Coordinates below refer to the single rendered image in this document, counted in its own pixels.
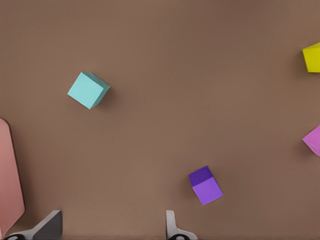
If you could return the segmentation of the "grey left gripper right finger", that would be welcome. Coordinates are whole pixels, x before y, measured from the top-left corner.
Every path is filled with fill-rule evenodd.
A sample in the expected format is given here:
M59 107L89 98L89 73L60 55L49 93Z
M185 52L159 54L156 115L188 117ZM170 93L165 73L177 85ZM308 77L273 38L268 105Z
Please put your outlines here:
M177 227L173 210L166 210L165 217L166 240L198 240L198 237L194 233Z

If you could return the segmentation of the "salmon pink block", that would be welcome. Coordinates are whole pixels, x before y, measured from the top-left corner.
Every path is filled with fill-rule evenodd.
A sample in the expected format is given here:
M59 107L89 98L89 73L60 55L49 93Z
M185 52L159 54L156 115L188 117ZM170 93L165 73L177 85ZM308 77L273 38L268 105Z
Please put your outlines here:
M0 239L24 212L25 204L10 127L0 118Z

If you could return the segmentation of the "light blue cube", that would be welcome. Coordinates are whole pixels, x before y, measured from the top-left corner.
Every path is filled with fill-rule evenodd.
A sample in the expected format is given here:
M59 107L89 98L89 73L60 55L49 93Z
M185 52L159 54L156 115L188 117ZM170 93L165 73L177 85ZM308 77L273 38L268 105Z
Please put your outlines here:
M81 72L67 95L91 110L101 102L110 88L109 84L92 72Z

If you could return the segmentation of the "yellow cube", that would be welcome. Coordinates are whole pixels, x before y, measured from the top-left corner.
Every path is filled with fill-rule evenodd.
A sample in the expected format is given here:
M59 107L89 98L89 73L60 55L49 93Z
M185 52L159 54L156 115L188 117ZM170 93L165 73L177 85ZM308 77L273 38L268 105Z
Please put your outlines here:
M320 73L320 41L302 49L305 65L309 73Z

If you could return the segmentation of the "purple cube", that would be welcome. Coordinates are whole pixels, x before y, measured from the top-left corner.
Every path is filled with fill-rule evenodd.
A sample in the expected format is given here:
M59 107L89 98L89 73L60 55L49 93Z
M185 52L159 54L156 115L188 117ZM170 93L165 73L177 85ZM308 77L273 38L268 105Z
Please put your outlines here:
M193 191L203 206L223 196L207 165L190 173L188 177Z

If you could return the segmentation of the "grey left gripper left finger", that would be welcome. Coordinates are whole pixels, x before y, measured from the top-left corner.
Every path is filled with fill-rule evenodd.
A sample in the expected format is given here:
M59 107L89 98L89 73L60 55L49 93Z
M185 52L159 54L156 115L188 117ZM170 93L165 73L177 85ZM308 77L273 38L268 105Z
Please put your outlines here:
M63 212L54 210L35 227L13 233L3 240L60 240L63 234Z

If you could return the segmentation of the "pink-violet cube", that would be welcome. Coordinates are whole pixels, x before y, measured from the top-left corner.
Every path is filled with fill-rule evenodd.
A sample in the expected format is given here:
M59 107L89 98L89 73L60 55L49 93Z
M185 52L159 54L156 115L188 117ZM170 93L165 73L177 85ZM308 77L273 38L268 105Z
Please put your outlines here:
M302 141L315 155L320 157L320 125L303 137Z

